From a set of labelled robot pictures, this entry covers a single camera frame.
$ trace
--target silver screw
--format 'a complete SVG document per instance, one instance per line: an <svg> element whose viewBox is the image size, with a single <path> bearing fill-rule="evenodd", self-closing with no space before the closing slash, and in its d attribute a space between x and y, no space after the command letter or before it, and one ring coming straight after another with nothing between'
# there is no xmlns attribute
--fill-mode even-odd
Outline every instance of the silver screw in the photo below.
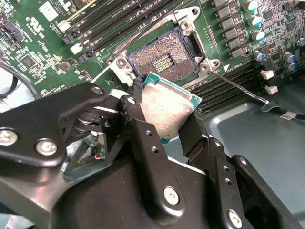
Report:
<svg viewBox="0 0 305 229"><path fill-rule="evenodd" d="M92 87L91 90L96 94L102 94L102 90L99 87Z"/></svg>
<svg viewBox="0 0 305 229"><path fill-rule="evenodd" d="M35 148L38 153L45 155L45 156L53 155L57 151L57 145L50 140L42 140L42 141L38 142L36 144Z"/></svg>
<svg viewBox="0 0 305 229"><path fill-rule="evenodd" d="M182 30L188 30L190 27L189 22L188 21L182 21L181 22L181 29Z"/></svg>
<svg viewBox="0 0 305 229"><path fill-rule="evenodd" d="M200 64L199 68L201 72L205 72L208 70L208 66L205 63Z"/></svg>
<svg viewBox="0 0 305 229"><path fill-rule="evenodd" d="M214 141L217 146L221 146L221 143L218 140L215 139Z"/></svg>
<svg viewBox="0 0 305 229"><path fill-rule="evenodd" d="M246 165L246 164L247 164L246 160L245 160L245 159L243 159L242 157L240 157L239 159L240 159L240 161L241 161L241 162L242 162L244 165Z"/></svg>
<svg viewBox="0 0 305 229"><path fill-rule="evenodd" d="M129 97L129 98L127 99L127 101L128 101L129 103L131 103L131 104L135 104L135 103L136 103L136 101L135 101L133 98L131 98L131 97Z"/></svg>
<svg viewBox="0 0 305 229"><path fill-rule="evenodd" d="M164 197L168 203L171 205L176 205L179 202L178 193L171 187L166 187L164 189Z"/></svg>
<svg viewBox="0 0 305 229"><path fill-rule="evenodd" d="M228 216L229 216L230 221L233 223L233 225L235 227L242 228L242 226L243 226L242 220L240 219L239 215L235 211L229 210Z"/></svg>
<svg viewBox="0 0 305 229"><path fill-rule="evenodd" d="M17 142L18 135L11 130L0 130L0 146L10 146Z"/></svg>

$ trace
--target ram slot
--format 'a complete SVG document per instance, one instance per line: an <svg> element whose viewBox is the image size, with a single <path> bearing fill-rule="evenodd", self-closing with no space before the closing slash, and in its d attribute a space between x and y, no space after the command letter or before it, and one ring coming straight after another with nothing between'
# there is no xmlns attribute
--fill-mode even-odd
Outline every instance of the ram slot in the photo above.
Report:
<svg viewBox="0 0 305 229"><path fill-rule="evenodd" d="M102 0L98 4L96 4L94 7L90 8L84 15L79 16L75 18L73 21L71 21L70 25L71 27L69 30L72 30L75 26L78 26L79 23L83 23L88 17L95 14L100 8L107 5L108 3L112 2L113 0Z"/></svg>
<svg viewBox="0 0 305 229"><path fill-rule="evenodd" d="M132 23L128 23L127 26L122 28L121 30L109 35L103 40L99 40L98 43L94 44L88 51L86 51L79 60L81 62L87 61L89 57L92 57L95 53L100 52L107 45L112 43L114 40L120 38L122 35L127 34L131 30L137 28L139 25L143 23L143 21L147 20L147 18L162 12L164 9L168 8L172 4L176 2L180 2L181 0L165 0L162 4L158 5L157 8L150 8L145 14L140 18L136 18L132 21Z"/></svg>
<svg viewBox="0 0 305 229"><path fill-rule="evenodd" d="M103 37L109 29L112 29L122 23L123 21L126 20L131 14L134 14L139 10L139 6L144 4L146 0L141 0L138 4L131 6L129 9L126 11L123 11L122 13L118 14L117 16L112 16L112 19L108 21L106 24L101 26L99 29L96 31L92 32L90 35L88 35L84 40L82 41L82 45L84 44L91 44Z"/></svg>
<svg viewBox="0 0 305 229"><path fill-rule="evenodd" d="M102 23L105 19L108 17L111 17L111 15L116 14L119 10L122 10L124 6L121 6L124 0L117 0L114 4L112 4L109 8L107 8L103 14L100 14L96 16L91 21L88 21L78 28L75 28L73 32L71 32L68 35L65 35L63 40L66 44L73 43L76 39L81 38L85 33L89 32L90 30L94 29L94 27L98 26L100 23Z"/></svg>
<svg viewBox="0 0 305 229"><path fill-rule="evenodd" d="M261 82L257 77L256 68L252 64L246 64L232 72L226 73L224 76L251 92L261 91ZM204 115L247 98L247 95L239 89L219 78L214 78L191 92L203 99L199 109Z"/></svg>

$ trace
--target black plastic bracket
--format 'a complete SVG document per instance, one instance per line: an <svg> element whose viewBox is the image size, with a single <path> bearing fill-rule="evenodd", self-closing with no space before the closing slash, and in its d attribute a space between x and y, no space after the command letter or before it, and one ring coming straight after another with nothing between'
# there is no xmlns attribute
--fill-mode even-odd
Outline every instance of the black plastic bracket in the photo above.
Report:
<svg viewBox="0 0 305 229"><path fill-rule="evenodd" d="M123 116L122 135L107 153L107 163L119 157L119 148L129 141L149 215L162 225L175 223L185 211L185 200L165 149L153 124L145 121L140 103L125 95L119 102ZM177 203L167 201L165 189L174 190Z"/></svg>
<svg viewBox="0 0 305 229"><path fill-rule="evenodd" d="M15 132L18 140L0 146L0 175L31 182L54 178L65 160L66 141L77 115L106 98L102 88L83 83L1 114L0 130ZM43 139L56 144L54 154L46 156L35 150Z"/></svg>
<svg viewBox="0 0 305 229"><path fill-rule="evenodd" d="M193 133L192 138L187 137L189 133ZM209 177L208 219L211 225L222 229L253 228L244 216L234 167L226 160L223 145L208 135L202 119L192 113L180 129L179 137L189 164L205 171ZM236 224L229 212L238 215Z"/></svg>

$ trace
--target circuit board component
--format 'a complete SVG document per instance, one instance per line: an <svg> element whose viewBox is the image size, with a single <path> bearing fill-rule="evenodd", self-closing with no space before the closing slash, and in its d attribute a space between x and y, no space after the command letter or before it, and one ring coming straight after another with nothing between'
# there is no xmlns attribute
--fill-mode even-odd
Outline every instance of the circuit board component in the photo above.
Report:
<svg viewBox="0 0 305 229"><path fill-rule="evenodd" d="M127 56L138 75L157 73L171 82L197 73L197 65L179 27Z"/></svg>

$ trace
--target wire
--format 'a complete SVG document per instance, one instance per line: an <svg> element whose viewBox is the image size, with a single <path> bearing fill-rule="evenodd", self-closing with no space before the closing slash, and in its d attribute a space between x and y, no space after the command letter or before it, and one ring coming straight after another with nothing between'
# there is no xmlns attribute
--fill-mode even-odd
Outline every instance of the wire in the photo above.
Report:
<svg viewBox="0 0 305 229"><path fill-rule="evenodd" d="M15 78L17 78L18 80L20 80L28 89L29 91L33 94L35 99L40 99L41 96L38 94L38 92L36 91L36 89L33 87L33 85L31 84L30 79L25 76L23 73L16 71L14 69L12 69L11 67L9 67L6 63L4 63L3 61L0 61L0 68L3 68L4 70L6 70L8 73L12 74Z"/></svg>
<svg viewBox="0 0 305 229"><path fill-rule="evenodd" d="M13 81L11 82L9 90L6 93L0 94L0 99L5 99L10 94L12 94L13 91L16 90L17 84L18 84L18 79L15 76L13 76Z"/></svg>
<svg viewBox="0 0 305 229"><path fill-rule="evenodd" d="M88 149L89 149L89 146L85 142L82 142L81 145L77 148L73 157L71 158L71 161L67 165L64 174L66 174L69 171L72 171L76 167L77 162L87 152Z"/></svg>

